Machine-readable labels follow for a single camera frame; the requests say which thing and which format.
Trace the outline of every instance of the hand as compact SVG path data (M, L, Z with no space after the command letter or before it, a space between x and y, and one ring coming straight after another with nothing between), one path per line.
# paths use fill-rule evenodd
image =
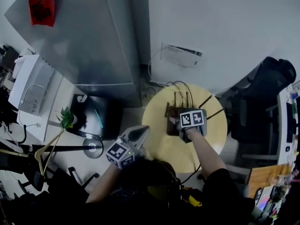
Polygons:
M196 127L192 127L192 128L188 127L185 129L185 132L189 139L191 139L192 134L199 133Z

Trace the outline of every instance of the human arm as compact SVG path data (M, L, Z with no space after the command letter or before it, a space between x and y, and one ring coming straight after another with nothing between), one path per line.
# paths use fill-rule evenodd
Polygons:
M92 189L86 203L97 203L106 198L111 193L120 173L121 169L111 164Z
M188 137L192 140L199 162L202 167L203 175L208 178L214 171L226 166L216 151L210 146L206 139L197 131L196 128L186 130Z

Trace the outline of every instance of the black sleeve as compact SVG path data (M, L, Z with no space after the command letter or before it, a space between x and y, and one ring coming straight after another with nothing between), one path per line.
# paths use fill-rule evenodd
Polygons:
M239 194L226 169L213 172L203 187L203 206L211 218L231 224L248 224L255 202Z

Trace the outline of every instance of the white wall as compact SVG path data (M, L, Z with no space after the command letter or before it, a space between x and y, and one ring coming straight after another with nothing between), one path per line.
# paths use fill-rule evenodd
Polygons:
M300 0L149 0L152 55L161 43L203 51L198 68L152 61L156 81L183 80L222 92L266 56L300 77Z
M14 1L15 0L0 0L0 45L10 45L20 52L24 47L31 47L4 17L4 13L14 3Z

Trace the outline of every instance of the white cable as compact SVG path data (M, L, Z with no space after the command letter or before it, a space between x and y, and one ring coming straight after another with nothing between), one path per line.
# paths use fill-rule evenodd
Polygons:
M41 87L41 88L45 89L46 95L42 98L42 101L43 101L44 98L47 96L47 94L48 94L47 88L45 88L45 87L43 87L42 85L39 85L39 84L32 84L32 85L30 85L30 86L26 89L25 94L24 94L24 98L23 98L23 100L21 100L21 103L23 103L24 99L26 98L26 94L27 94L29 88L31 88L32 86L38 86L38 87Z
M22 124L22 122L21 122L21 112L19 113L19 122L20 122L20 124L24 127L24 124ZM27 127L30 127L30 126L37 126L37 127L39 127L38 126L38 122L36 123L36 124L30 124L30 125L26 125Z
M160 85L160 86L166 86L165 84L161 84L161 83L158 83L158 82L155 82L155 81L153 81L153 79L152 79L152 76L151 76L151 74L150 74L150 64L151 64L151 62L152 62L152 59L156 56L156 54L158 54L159 52L162 52L164 49L166 49L167 47L162 47L159 51L157 51L152 57L151 57L151 59L150 59L150 61L149 61L149 63L148 63L148 74L149 74L149 77L150 77L150 82L153 82L153 83L156 83L156 84L158 84L158 85Z
M39 85L39 84L32 84L32 85L30 85L30 86L26 89L25 94L24 94L24 98L23 98L23 100L21 100L21 104L22 104L23 101L25 100L26 94L27 94L29 88L31 88L32 86L38 86L38 87L41 87L41 88L45 89L46 94L45 94L45 96L42 98L42 101L43 101L44 98L47 96L47 94L48 94L47 88L45 88L45 87L43 87L42 85ZM19 122L20 122L20 124L21 124L22 126L24 126L24 124L21 122L21 113L19 113ZM37 126L37 127L38 127L38 123L36 123L36 124L30 124L30 125L26 125L26 126L27 126L27 127L30 127L30 126Z

